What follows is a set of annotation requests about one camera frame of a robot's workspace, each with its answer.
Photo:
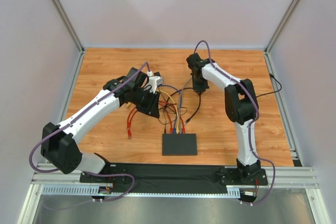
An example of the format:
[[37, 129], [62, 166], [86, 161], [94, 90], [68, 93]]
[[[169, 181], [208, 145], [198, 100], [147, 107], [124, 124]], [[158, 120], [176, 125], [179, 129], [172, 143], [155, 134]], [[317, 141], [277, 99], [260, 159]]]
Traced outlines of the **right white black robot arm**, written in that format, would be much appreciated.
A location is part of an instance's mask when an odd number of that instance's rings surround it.
[[238, 139], [236, 175], [242, 181], [261, 171], [260, 160], [255, 151], [255, 121], [259, 110], [254, 86], [249, 79], [239, 79], [210, 59], [201, 59], [197, 53], [186, 59], [191, 70], [194, 92], [202, 94], [212, 82], [224, 92], [225, 112], [234, 123]]

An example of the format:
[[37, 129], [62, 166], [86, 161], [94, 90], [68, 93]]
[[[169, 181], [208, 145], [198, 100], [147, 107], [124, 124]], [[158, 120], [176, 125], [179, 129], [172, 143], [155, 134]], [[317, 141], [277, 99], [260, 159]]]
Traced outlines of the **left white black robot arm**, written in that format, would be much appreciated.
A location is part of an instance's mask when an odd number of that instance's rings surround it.
[[83, 153], [78, 144], [85, 135], [111, 112], [126, 103], [135, 105], [137, 111], [159, 118], [159, 93], [163, 83], [160, 73], [144, 73], [131, 68], [126, 76], [108, 81], [99, 93], [76, 114], [43, 128], [40, 153], [59, 171], [69, 174], [75, 170], [100, 174], [109, 164], [99, 154]]

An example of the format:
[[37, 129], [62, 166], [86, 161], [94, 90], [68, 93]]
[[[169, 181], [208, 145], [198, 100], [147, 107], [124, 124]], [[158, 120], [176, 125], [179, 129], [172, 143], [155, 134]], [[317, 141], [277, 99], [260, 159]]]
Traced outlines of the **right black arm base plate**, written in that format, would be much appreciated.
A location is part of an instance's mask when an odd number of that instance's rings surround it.
[[255, 186], [268, 185], [266, 171], [262, 168], [222, 167], [217, 172], [223, 185]]

